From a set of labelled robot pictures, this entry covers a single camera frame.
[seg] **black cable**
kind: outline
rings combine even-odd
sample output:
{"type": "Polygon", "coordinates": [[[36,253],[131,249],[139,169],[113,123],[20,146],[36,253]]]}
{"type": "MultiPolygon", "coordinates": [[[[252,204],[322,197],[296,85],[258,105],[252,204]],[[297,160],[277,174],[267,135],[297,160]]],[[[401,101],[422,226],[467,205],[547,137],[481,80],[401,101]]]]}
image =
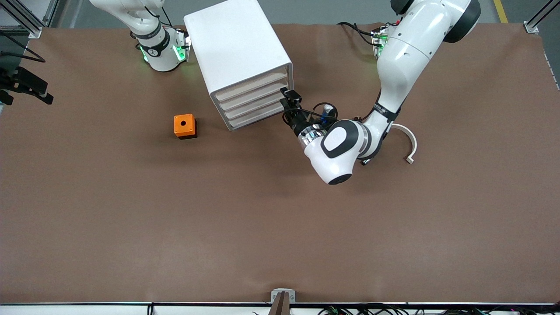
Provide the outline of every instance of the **black cable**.
{"type": "Polygon", "coordinates": [[[397,306],[390,306],[390,308],[394,309],[396,312],[400,313],[399,311],[404,312],[406,315],[410,315],[407,311],[405,311],[403,308],[397,307],[397,306]]]}
{"type": "Polygon", "coordinates": [[[317,108],[317,107],[319,107],[319,106],[321,106],[321,105],[330,105],[330,106],[332,106],[333,108],[336,109],[336,107],[335,107],[333,104],[327,103],[327,102],[322,102],[322,103],[318,103],[317,105],[313,106],[313,110],[315,110],[315,108],[317,108]]]}
{"type": "Polygon", "coordinates": [[[381,314],[381,313],[383,313],[383,312],[387,312],[387,313],[389,313],[390,315],[393,315],[393,313],[391,313],[391,311],[390,311],[389,309],[387,309],[387,308],[383,308],[383,309],[381,309],[381,310],[379,310],[379,311],[377,311],[377,312],[375,312],[375,313],[372,312],[372,311],[370,311],[370,310],[368,309],[367,312],[368,312],[370,315],[379,315],[379,314],[381,314]]]}
{"type": "Polygon", "coordinates": [[[9,36],[8,34],[4,33],[4,31],[0,31],[0,36],[5,36],[7,39],[11,40],[12,42],[14,42],[15,44],[17,44],[19,47],[24,49],[24,52],[30,52],[32,55],[34,55],[37,58],[33,58],[33,57],[29,57],[23,54],[15,54],[15,53],[10,53],[10,52],[4,52],[4,51],[0,51],[0,56],[13,56],[13,57],[20,57],[23,59],[29,59],[32,61],[37,61],[37,62],[46,62],[45,59],[41,56],[39,56],[37,53],[35,53],[33,50],[29,49],[28,47],[24,46],[22,43],[20,43],[19,41],[15,40],[13,37],[9,36]]]}
{"type": "Polygon", "coordinates": [[[363,37],[364,35],[368,35],[371,36],[371,33],[368,33],[366,31],[363,31],[361,29],[358,28],[358,26],[356,25],[356,23],[354,23],[354,25],[348,23],[348,22],[340,22],[337,23],[337,25],[347,25],[350,26],[354,31],[358,32],[358,35],[360,35],[360,37],[363,39],[363,41],[365,41],[366,43],[368,43],[369,45],[375,46],[375,47],[382,47],[380,44],[375,44],[370,42],[369,40],[367,40],[365,37],[363,37]]]}
{"type": "Polygon", "coordinates": [[[293,112],[293,111],[304,112],[304,113],[307,113],[307,114],[309,114],[309,115],[319,116],[318,119],[313,120],[313,124],[316,123],[316,122],[318,122],[318,121],[320,121],[321,119],[333,119],[333,120],[337,120],[336,117],[323,116],[322,114],[315,113],[315,112],[312,112],[312,111],[307,110],[307,109],[302,109],[302,108],[289,108],[289,109],[284,110],[284,112],[282,113],[282,120],[284,120],[284,122],[285,122],[287,125],[290,125],[290,123],[289,123],[288,120],[286,119],[286,113],[293,112]]]}
{"type": "MultiPolygon", "coordinates": [[[[375,100],[376,103],[379,101],[379,97],[381,97],[381,89],[379,89],[379,94],[377,95],[377,99],[375,100]]],[[[372,106],[370,112],[367,113],[367,115],[365,115],[364,117],[361,117],[361,118],[355,117],[354,120],[357,121],[357,122],[363,122],[371,115],[371,113],[374,112],[374,110],[375,110],[375,107],[372,106]]]]}
{"type": "MultiPolygon", "coordinates": [[[[149,13],[151,16],[157,17],[158,19],[160,18],[159,15],[153,14],[153,12],[150,11],[150,9],[148,9],[148,7],[144,6],[144,9],[146,9],[146,11],[148,11],[148,13],[149,13]]],[[[173,26],[171,25],[171,23],[167,24],[167,23],[162,22],[161,20],[160,20],[160,23],[162,23],[163,25],[169,26],[169,27],[173,27],[173,26]]]]}
{"type": "Polygon", "coordinates": [[[486,314],[490,315],[490,313],[497,311],[498,309],[506,309],[507,311],[515,311],[515,312],[519,312],[521,315],[534,315],[536,312],[532,311],[530,309],[526,309],[526,308],[521,308],[521,307],[517,307],[515,305],[499,305],[497,307],[494,307],[493,309],[491,309],[488,312],[485,312],[486,314]]]}
{"type": "Polygon", "coordinates": [[[341,308],[341,310],[343,310],[344,312],[346,312],[347,315],[354,315],[352,312],[350,312],[347,308],[341,308]]]}
{"type": "Polygon", "coordinates": [[[165,17],[167,18],[167,22],[169,23],[169,26],[171,26],[171,20],[169,20],[169,17],[167,16],[167,12],[165,12],[165,9],[163,7],[161,7],[161,10],[164,12],[165,17]]]}
{"type": "Polygon", "coordinates": [[[354,31],[360,32],[360,33],[362,33],[363,35],[371,35],[371,33],[368,33],[368,32],[366,32],[366,31],[363,31],[363,30],[359,29],[359,28],[358,28],[358,25],[357,25],[356,23],[350,24],[350,23],[348,23],[348,22],[340,22],[340,23],[337,23],[337,25],[347,25],[347,26],[350,26],[354,31]]]}

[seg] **yellow floor line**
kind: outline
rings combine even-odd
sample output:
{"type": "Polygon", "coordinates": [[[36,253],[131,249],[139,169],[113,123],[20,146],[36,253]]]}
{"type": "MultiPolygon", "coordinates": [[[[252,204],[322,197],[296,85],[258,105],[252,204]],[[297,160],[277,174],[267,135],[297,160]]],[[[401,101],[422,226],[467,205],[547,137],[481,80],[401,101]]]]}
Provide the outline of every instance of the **yellow floor line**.
{"type": "Polygon", "coordinates": [[[500,22],[507,23],[506,11],[503,10],[503,5],[501,0],[494,0],[494,5],[496,6],[496,11],[498,11],[498,17],[500,22]]]}

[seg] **metal frame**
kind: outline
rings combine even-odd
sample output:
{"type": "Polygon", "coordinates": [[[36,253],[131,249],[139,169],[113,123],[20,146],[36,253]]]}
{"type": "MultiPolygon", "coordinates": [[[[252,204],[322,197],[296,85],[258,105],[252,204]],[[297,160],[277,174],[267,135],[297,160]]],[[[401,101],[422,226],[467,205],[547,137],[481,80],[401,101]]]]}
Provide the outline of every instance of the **metal frame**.
{"type": "Polygon", "coordinates": [[[539,25],[539,23],[546,16],[548,16],[556,7],[558,7],[559,4],[560,0],[549,0],[548,3],[545,4],[544,7],[540,9],[540,11],[535,14],[535,16],[533,16],[533,18],[531,18],[531,20],[523,22],[527,33],[538,34],[539,29],[537,25],[539,25]]]}
{"type": "Polygon", "coordinates": [[[0,0],[0,6],[19,23],[19,25],[2,25],[0,29],[15,32],[27,31],[29,32],[30,39],[39,38],[41,36],[41,29],[50,26],[59,2],[60,0],[50,0],[45,16],[43,16],[43,19],[40,19],[20,0],[0,0]]]}
{"type": "Polygon", "coordinates": [[[20,0],[0,0],[0,6],[29,32],[29,38],[39,38],[46,25],[36,17],[20,0]]]}

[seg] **white bracket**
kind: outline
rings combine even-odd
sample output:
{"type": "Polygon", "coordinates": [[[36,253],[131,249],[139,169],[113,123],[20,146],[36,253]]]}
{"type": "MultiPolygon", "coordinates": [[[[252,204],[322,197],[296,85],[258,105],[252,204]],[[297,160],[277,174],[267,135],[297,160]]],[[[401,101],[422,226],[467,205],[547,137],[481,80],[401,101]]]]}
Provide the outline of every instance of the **white bracket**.
{"type": "Polygon", "coordinates": [[[412,156],[416,153],[416,149],[418,148],[418,141],[416,141],[416,136],[414,135],[414,133],[412,133],[412,131],[410,131],[410,129],[401,124],[392,124],[391,128],[395,128],[404,132],[410,139],[410,142],[412,143],[412,152],[410,152],[410,154],[407,156],[407,162],[408,164],[414,163],[414,159],[412,159],[412,156]]]}
{"type": "Polygon", "coordinates": [[[39,39],[41,37],[41,33],[43,32],[43,28],[39,28],[39,32],[37,34],[29,33],[29,39],[39,39]]]}
{"type": "Polygon", "coordinates": [[[525,30],[527,31],[527,33],[529,34],[538,34],[539,33],[539,28],[537,26],[531,28],[528,24],[527,21],[523,22],[523,26],[525,27],[525,30]]]}
{"type": "Polygon", "coordinates": [[[292,289],[282,289],[282,288],[274,289],[274,290],[272,290],[272,292],[270,292],[270,302],[274,303],[274,299],[282,291],[285,291],[288,294],[288,297],[289,297],[288,300],[290,301],[290,304],[293,304],[293,303],[296,302],[296,291],[292,290],[292,289]]]}

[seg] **gray floor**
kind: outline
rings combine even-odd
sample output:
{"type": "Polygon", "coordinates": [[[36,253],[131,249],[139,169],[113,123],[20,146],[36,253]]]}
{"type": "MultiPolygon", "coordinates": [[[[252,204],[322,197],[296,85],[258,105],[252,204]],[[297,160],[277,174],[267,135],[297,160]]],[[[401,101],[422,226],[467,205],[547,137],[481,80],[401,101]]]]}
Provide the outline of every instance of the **gray floor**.
{"type": "MultiPolygon", "coordinates": [[[[165,9],[171,22],[183,23],[183,17],[223,0],[167,0],[165,9]]],[[[341,21],[369,24],[395,21],[389,0],[260,0],[270,23],[336,24],[341,21]]],[[[482,23],[499,22],[492,0],[480,0],[482,23]]],[[[70,0],[60,27],[125,27],[108,13],[94,7],[88,0],[70,0]]]]}

